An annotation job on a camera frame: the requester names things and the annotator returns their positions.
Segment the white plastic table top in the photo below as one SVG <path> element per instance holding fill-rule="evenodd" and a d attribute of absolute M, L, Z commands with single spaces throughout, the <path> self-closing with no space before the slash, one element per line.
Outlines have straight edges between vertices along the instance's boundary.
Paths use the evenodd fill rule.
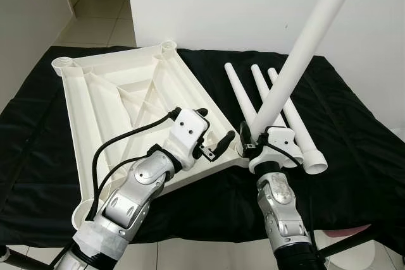
<path fill-rule="evenodd" d="M 218 143 L 228 131 L 235 131 L 188 65 L 180 59 L 177 45 L 171 40 L 103 55 L 58 57 L 51 65 L 63 82 L 77 163 L 81 202 L 72 215 L 76 230 L 89 214 L 94 198 L 92 158 L 106 141 L 148 125 L 177 106 L 208 109 L 206 119 L 210 128 L 205 134 L 208 144 Z M 171 121 L 164 122 L 107 147 L 99 157 L 98 183 L 122 161 L 144 156 L 151 146 L 162 145 L 172 125 Z M 246 168 L 248 160 L 240 156 L 241 152 L 241 143 L 233 140 L 217 160 L 201 157 L 188 171 L 171 178 L 159 197 L 231 166 Z"/>

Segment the black table cloth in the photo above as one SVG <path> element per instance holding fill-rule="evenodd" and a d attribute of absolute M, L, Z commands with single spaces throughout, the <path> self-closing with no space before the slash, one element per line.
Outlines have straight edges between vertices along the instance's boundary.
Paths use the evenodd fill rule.
<path fill-rule="evenodd" d="M 50 47 L 0 113 L 0 246 L 63 247 L 72 238 L 77 168 L 63 83 L 51 63 L 119 50 Z M 322 56 L 313 58 L 292 100 L 328 163 L 321 174 L 289 173 L 306 226 L 377 228 L 377 241 L 402 250 L 403 141 Z M 256 177 L 230 167 L 157 198 L 134 242 L 264 240 L 256 197 Z"/>

